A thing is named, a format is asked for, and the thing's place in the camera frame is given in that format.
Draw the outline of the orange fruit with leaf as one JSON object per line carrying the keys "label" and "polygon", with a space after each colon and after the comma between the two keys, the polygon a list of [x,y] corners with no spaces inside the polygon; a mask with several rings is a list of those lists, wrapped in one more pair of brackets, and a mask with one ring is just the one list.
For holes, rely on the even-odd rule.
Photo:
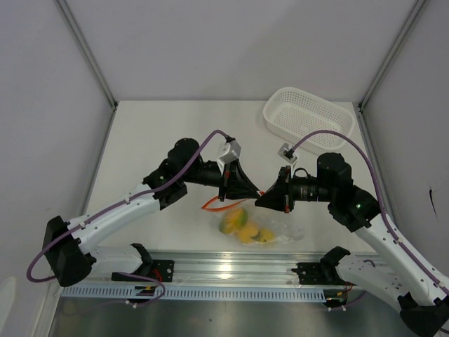
{"label": "orange fruit with leaf", "polygon": [[255,237],[259,234],[259,227],[256,225],[247,225],[242,227],[237,233],[236,236],[239,241],[243,244],[251,244],[255,241]]}

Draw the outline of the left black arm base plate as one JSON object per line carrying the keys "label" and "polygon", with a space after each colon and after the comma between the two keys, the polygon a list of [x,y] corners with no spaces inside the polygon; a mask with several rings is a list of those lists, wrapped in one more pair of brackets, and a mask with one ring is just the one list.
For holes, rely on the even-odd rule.
{"label": "left black arm base plate", "polygon": [[143,263],[136,271],[132,273],[113,272],[112,281],[130,282],[146,281],[155,279],[159,282],[171,283],[175,271],[174,260],[153,260],[152,264]]}

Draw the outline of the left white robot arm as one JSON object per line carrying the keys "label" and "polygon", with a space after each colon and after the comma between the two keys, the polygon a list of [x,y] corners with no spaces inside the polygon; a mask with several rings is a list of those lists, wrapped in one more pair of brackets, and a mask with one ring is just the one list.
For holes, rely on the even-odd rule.
{"label": "left white robot arm", "polygon": [[257,199],[259,189],[244,173],[239,161],[241,148],[227,138],[215,161],[204,161],[202,146],[192,139],[177,141],[160,166],[125,197],[90,215],[63,220],[50,219],[43,239],[43,254],[62,287],[73,286],[101,270],[114,279],[133,276],[146,280],[153,260],[141,244],[131,244],[122,253],[103,253],[98,244],[137,219],[158,213],[187,194],[187,184],[216,187],[220,201]]}

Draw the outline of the yellow green mango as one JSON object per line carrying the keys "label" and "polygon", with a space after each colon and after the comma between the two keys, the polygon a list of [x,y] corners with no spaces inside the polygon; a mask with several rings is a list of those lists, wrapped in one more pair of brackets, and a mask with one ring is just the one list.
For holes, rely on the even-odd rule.
{"label": "yellow green mango", "polygon": [[234,234],[238,232],[248,222],[248,211],[239,207],[229,210],[219,224],[219,231],[222,234]]}

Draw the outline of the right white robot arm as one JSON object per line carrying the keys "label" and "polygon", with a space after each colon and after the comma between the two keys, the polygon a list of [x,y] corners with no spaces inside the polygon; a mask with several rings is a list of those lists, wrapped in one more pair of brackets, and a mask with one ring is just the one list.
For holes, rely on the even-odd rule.
{"label": "right white robot arm", "polygon": [[355,284],[395,309],[418,336],[435,336],[448,322],[448,277],[440,273],[390,222],[378,200],[354,184],[341,154],[317,159],[317,175],[297,177],[289,166],[255,202],[257,207],[292,211],[297,201],[325,202],[335,221],[367,243],[391,268],[387,274],[336,246],[320,260],[321,277]]}

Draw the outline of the clear orange zip top bag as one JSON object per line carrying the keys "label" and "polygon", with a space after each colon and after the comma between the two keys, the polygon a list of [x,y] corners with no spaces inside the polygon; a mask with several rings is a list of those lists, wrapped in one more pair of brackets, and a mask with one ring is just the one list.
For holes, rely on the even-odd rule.
{"label": "clear orange zip top bag", "polygon": [[304,238],[304,229],[301,225],[295,224],[294,220],[286,213],[273,211],[271,209],[260,208],[254,205],[252,199],[239,199],[236,201],[221,202],[218,197],[208,200],[201,210],[210,214],[211,224],[219,231],[219,224],[224,215],[232,209],[243,207],[248,211],[248,222],[244,225],[256,225],[261,228],[270,229],[276,235],[276,241],[269,244],[261,244],[255,241],[251,244],[243,244],[234,234],[223,234],[231,237],[233,241],[245,246],[280,246],[293,242],[298,242]]}

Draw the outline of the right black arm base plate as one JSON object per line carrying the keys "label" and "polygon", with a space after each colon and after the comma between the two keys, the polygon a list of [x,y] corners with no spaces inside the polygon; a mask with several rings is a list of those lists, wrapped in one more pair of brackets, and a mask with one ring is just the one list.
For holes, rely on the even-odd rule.
{"label": "right black arm base plate", "polygon": [[338,276],[335,267],[323,263],[297,263],[290,271],[297,275],[301,285],[342,286],[345,284]]}

